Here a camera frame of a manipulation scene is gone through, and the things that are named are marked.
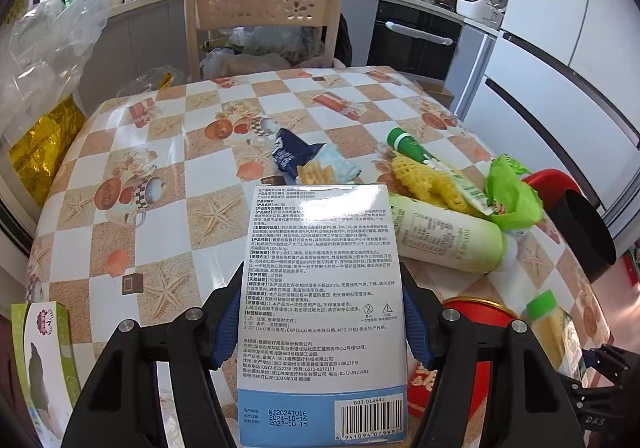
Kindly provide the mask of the white blue paper box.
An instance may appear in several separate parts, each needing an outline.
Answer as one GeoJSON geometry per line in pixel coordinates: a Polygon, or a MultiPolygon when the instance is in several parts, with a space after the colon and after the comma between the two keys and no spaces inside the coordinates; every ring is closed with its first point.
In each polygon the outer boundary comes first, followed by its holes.
{"type": "Polygon", "coordinates": [[[255,190],[237,352],[242,445],[406,438],[404,301],[385,186],[255,190]]]}

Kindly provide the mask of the green plastic bag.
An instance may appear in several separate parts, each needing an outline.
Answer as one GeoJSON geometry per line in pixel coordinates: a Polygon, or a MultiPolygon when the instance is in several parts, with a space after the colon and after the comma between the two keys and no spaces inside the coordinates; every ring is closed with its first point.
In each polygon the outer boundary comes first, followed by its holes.
{"type": "Polygon", "coordinates": [[[537,191],[522,175],[529,170],[502,154],[491,161],[485,178],[485,194],[494,212],[489,219],[503,232],[520,234],[544,219],[544,205],[537,191]]]}

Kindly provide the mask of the blue cracker snack wrapper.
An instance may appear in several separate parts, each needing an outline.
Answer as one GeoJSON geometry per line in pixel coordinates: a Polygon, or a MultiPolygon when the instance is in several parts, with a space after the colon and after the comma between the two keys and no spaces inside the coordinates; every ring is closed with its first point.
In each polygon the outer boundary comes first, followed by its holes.
{"type": "Polygon", "coordinates": [[[278,170],[299,185],[344,185],[360,174],[336,145],[307,144],[286,128],[278,131],[271,156],[278,170]]]}

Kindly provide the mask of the green cap Dettol bottle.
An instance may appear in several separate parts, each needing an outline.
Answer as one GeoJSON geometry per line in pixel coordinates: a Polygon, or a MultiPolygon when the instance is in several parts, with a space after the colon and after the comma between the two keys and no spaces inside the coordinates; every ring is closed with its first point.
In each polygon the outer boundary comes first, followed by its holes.
{"type": "Polygon", "coordinates": [[[573,319],[558,305],[551,290],[527,304],[526,317],[554,370],[581,383],[587,382],[582,344],[573,319]]]}

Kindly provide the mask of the black trash bin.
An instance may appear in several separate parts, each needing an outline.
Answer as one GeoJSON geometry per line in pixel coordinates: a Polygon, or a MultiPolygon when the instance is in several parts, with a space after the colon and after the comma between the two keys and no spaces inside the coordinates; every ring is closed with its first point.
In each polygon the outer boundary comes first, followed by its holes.
{"type": "Polygon", "coordinates": [[[550,218],[590,282],[598,280],[615,264],[616,249],[608,227],[582,194],[565,190],[550,218]]]}

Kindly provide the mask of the green tissue box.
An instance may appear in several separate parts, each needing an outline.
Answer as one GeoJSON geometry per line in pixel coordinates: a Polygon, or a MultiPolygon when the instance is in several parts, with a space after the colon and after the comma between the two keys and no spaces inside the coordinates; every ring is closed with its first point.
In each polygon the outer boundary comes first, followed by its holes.
{"type": "Polygon", "coordinates": [[[14,304],[11,322],[27,411],[40,444],[59,447],[80,394],[68,312],[58,302],[14,304]]]}

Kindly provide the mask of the red stool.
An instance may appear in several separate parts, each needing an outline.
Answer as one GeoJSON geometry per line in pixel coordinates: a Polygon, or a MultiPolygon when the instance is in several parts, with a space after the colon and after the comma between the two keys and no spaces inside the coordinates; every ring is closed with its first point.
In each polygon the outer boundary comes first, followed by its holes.
{"type": "Polygon", "coordinates": [[[566,190],[573,190],[580,194],[579,186],[570,175],[555,168],[545,168],[523,179],[528,186],[536,191],[544,205],[555,205],[565,194],[566,190]]]}

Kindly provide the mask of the yellow foam fruit net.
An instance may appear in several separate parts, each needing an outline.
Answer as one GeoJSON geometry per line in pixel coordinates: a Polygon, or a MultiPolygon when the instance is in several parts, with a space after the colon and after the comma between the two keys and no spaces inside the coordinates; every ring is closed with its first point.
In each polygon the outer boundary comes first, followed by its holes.
{"type": "Polygon", "coordinates": [[[413,199],[480,217],[454,184],[451,176],[396,153],[390,161],[395,178],[413,199]]]}

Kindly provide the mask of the green white cream tube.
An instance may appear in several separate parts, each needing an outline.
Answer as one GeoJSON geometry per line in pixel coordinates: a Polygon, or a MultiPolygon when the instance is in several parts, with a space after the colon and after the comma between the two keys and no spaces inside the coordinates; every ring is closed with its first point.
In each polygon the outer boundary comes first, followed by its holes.
{"type": "Polygon", "coordinates": [[[450,168],[446,163],[433,156],[424,147],[422,147],[412,135],[403,130],[401,127],[395,127],[390,131],[390,134],[386,138],[387,145],[393,149],[394,155],[396,153],[408,156],[408,158],[415,160],[416,162],[425,164],[434,168],[437,171],[447,173],[451,176],[454,184],[462,193],[462,196],[480,212],[480,216],[488,217],[494,212],[488,197],[484,194],[483,190],[480,190],[474,185],[468,178],[462,173],[456,171],[454,168],[450,168]]]}

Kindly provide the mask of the white refrigerator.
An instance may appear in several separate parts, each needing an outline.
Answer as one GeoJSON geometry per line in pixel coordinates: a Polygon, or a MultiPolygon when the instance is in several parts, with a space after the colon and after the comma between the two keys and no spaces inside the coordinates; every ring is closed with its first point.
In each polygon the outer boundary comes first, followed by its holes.
{"type": "Polygon", "coordinates": [[[613,236],[639,217],[639,8],[509,0],[465,125],[531,171],[573,177],[613,236]]]}

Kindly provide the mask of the cardboard box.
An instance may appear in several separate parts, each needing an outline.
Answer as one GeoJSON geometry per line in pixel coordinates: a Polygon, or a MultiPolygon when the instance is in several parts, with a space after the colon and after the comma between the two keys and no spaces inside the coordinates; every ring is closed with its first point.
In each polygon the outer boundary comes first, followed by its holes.
{"type": "Polygon", "coordinates": [[[451,107],[451,104],[454,101],[454,94],[447,90],[445,86],[427,80],[417,80],[416,82],[421,86],[425,93],[432,96],[445,108],[449,109],[451,107]]]}

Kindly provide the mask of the clear plastic bags pile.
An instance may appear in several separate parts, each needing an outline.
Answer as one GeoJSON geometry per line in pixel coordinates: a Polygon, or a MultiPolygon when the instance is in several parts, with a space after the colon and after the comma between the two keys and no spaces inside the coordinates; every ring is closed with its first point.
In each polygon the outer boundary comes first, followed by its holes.
{"type": "Polygon", "coordinates": [[[47,0],[1,29],[1,136],[15,144],[79,86],[110,0],[47,0]]]}

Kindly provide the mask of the black built-in oven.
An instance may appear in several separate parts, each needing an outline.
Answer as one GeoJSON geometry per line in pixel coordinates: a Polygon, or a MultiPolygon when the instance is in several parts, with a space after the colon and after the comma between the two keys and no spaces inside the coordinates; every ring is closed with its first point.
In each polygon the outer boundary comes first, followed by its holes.
{"type": "Polygon", "coordinates": [[[368,64],[443,81],[461,31],[460,23],[432,12],[380,0],[368,64]]]}

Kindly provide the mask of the white rice cooker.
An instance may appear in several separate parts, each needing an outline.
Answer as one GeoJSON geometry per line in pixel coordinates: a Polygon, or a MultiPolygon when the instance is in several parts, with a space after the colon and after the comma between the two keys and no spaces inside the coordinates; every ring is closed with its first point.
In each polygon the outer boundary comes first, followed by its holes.
{"type": "Polygon", "coordinates": [[[487,0],[457,0],[456,12],[495,29],[501,26],[503,19],[503,13],[488,4],[487,0]]]}

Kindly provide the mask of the beige plastic chair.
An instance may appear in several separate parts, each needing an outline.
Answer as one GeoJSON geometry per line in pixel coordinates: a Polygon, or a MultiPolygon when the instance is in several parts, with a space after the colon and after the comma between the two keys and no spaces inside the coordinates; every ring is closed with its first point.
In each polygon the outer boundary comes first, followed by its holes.
{"type": "Polygon", "coordinates": [[[202,78],[198,34],[238,26],[312,26],[325,28],[321,65],[333,66],[342,0],[183,0],[186,51],[191,78],[202,78]]]}

